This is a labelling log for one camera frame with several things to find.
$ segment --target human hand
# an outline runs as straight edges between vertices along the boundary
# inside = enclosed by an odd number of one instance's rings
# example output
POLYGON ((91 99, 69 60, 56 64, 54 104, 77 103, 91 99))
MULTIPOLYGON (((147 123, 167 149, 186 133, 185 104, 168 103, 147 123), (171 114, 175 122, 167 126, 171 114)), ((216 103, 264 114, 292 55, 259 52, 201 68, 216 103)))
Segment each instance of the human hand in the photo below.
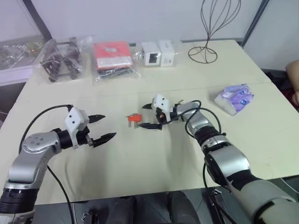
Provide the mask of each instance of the human hand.
POLYGON ((299 91, 296 91, 293 96, 292 96, 292 102, 296 105, 299 106, 299 91))

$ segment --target white box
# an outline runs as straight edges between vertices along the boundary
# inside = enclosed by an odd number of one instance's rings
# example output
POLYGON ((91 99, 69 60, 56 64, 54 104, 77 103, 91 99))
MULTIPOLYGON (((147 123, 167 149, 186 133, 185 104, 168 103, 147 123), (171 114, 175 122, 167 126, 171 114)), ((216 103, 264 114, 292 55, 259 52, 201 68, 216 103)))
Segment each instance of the white box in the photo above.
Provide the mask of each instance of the white box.
POLYGON ((160 40, 158 46, 161 50, 161 67, 173 66, 175 51, 169 40, 160 40))
POLYGON ((158 45, 155 42, 142 42, 141 45, 145 66, 160 65, 161 51, 158 45))

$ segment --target white table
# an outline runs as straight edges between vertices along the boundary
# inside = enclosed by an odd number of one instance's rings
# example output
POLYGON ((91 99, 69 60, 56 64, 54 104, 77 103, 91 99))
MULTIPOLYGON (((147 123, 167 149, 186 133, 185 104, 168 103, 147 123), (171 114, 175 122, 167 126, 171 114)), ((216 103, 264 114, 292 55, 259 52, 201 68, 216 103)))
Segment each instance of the white table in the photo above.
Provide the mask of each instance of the white table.
MULTIPOLYGON (((184 44, 185 51, 193 45, 184 44)), ((125 116, 141 112, 157 92, 173 104, 200 99, 203 107, 213 110, 228 139, 248 157, 256 176, 271 179, 298 174, 297 111, 234 41, 211 42, 210 46, 219 55, 213 64, 194 63, 185 52, 176 68, 142 69, 141 79, 120 78, 93 85, 86 77, 48 84, 37 78, 41 71, 35 71, 0 129, 0 182, 4 184, 19 140, 33 117, 53 105, 74 104, 89 115, 106 115, 89 125, 92 137, 109 132, 117 135, 98 148, 67 149, 50 160, 71 201, 202 188, 204 156, 185 133, 183 123, 165 126, 163 131, 128 128, 125 116), (225 86, 241 83, 247 83, 255 97, 232 117, 212 100, 225 86)), ((153 112, 142 113, 144 121, 153 121, 153 112)), ((66 114, 63 109, 45 114, 29 133, 63 128, 66 114)), ((209 178, 208 185, 215 183, 209 178)), ((46 173, 36 203, 59 202, 65 202, 65 197, 46 173)))

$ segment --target person's arm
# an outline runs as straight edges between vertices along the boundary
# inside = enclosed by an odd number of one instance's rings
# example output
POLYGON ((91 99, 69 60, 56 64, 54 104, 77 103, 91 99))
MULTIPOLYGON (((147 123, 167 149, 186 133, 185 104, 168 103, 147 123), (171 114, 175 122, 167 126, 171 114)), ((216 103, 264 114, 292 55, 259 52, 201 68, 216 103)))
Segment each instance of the person's arm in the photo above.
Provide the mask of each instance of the person's arm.
POLYGON ((295 91, 292 101, 299 106, 299 60, 289 63, 286 67, 286 73, 295 91))

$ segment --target white wall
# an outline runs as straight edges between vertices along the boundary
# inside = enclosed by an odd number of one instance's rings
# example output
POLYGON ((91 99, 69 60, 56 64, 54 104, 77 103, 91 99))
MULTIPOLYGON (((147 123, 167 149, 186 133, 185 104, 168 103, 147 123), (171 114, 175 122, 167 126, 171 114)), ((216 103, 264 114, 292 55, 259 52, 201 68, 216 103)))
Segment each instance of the white wall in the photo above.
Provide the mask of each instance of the white wall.
POLYGON ((0 42, 40 35, 21 0, 0 0, 0 42))
MULTIPOLYGON (((85 35, 94 35, 98 40, 129 42, 206 38, 199 14, 201 0, 32 1, 57 39, 85 35)), ((261 0, 242 0, 238 17, 214 38, 243 38, 260 3, 261 0)))
POLYGON ((266 69, 299 59, 299 0, 271 0, 244 50, 266 69))

